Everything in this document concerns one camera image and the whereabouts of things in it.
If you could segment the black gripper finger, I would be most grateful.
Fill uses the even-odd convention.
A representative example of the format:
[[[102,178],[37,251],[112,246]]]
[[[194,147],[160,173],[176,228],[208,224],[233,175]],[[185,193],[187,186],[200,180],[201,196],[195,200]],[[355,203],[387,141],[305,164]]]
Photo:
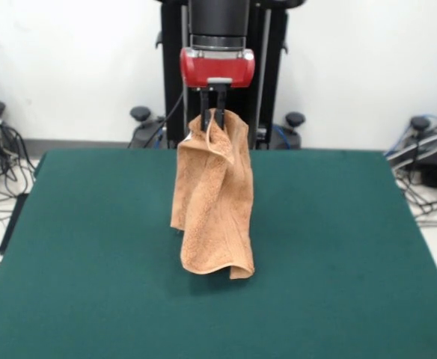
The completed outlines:
[[[226,88],[216,88],[217,93],[217,103],[215,111],[215,120],[221,129],[224,129],[224,113],[225,105],[227,99],[227,89]]]
[[[210,124],[210,101],[209,101],[209,91],[200,91],[200,101],[201,101],[201,131],[207,131]]]

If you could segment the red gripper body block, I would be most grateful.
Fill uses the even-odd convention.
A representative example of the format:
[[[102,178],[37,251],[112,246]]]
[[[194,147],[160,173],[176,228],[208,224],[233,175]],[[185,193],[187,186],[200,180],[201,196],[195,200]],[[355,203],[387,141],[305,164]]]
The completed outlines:
[[[211,88],[217,84],[247,88],[254,77],[255,56],[250,49],[223,52],[186,47],[180,52],[180,71],[189,88]]]

